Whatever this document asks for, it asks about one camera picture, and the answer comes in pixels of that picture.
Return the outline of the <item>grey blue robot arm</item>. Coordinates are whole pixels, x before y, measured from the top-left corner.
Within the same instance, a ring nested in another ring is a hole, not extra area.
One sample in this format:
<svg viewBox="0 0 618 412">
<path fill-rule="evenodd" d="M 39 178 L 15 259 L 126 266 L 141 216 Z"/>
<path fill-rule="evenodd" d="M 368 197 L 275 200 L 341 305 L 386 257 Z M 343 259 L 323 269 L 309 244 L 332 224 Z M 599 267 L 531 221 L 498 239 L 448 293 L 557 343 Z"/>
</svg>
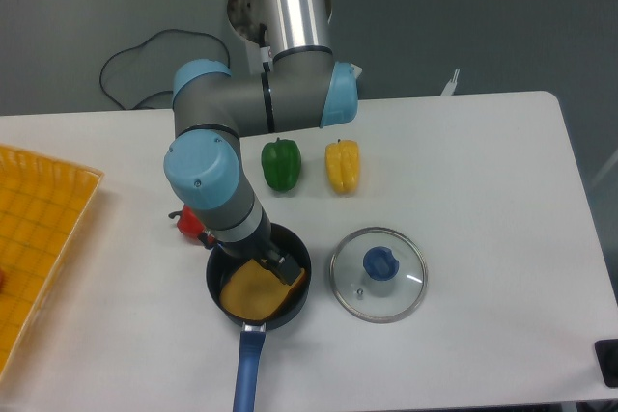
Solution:
<svg viewBox="0 0 618 412">
<path fill-rule="evenodd" d="M 176 138 L 164 173 L 227 254 L 256 260 L 291 284 L 298 260 L 273 241 L 243 172 L 240 141 L 350 122 L 358 94 L 354 66 L 333 58 L 324 0 L 263 1 L 271 67 L 238 79 L 215 61 L 182 66 L 172 97 Z"/>
</svg>

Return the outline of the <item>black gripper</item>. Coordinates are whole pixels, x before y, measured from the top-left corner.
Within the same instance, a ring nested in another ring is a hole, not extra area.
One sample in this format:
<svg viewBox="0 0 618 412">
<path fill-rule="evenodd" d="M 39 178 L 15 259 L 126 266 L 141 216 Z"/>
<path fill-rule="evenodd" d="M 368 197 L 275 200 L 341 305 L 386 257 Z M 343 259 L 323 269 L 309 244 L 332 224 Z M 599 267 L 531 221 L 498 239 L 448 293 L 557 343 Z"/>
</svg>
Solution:
<svg viewBox="0 0 618 412">
<path fill-rule="evenodd" d="M 288 286 L 300 276 L 300 267 L 291 255 L 270 249 L 272 245 L 269 222 L 261 222 L 252 233 L 242 239 L 231 238 L 230 233 L 230 231 L 211 233 L 216 238 L 218 247 L 226 255 L 238 260 L 251 260 L 264 256 L 265 268 L 282 284 Z"/>
</svg>

